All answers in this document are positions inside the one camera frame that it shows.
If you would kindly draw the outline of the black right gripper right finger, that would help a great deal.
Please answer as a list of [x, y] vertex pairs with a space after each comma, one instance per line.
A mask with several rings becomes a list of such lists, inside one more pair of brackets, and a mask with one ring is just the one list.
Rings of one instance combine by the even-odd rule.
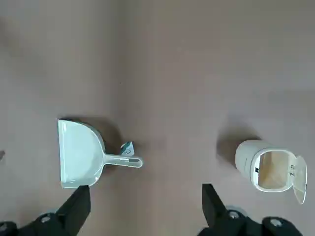
[[202, 210], [207, 227], [200, 236], [300, 236], [288, 220], [269, 216], [258, 223], [240, 211], [227, 209], [210, 183], [202, 184]]

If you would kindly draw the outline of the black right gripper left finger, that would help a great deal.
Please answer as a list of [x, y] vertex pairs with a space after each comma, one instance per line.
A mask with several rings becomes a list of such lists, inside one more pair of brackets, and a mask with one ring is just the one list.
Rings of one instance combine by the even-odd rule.
[[45, 213], [18, 228], [12, 221], [0, 223], [2, 236], [76, 236], [91, 212], [90, 187], [79, 186], [56, 211]]

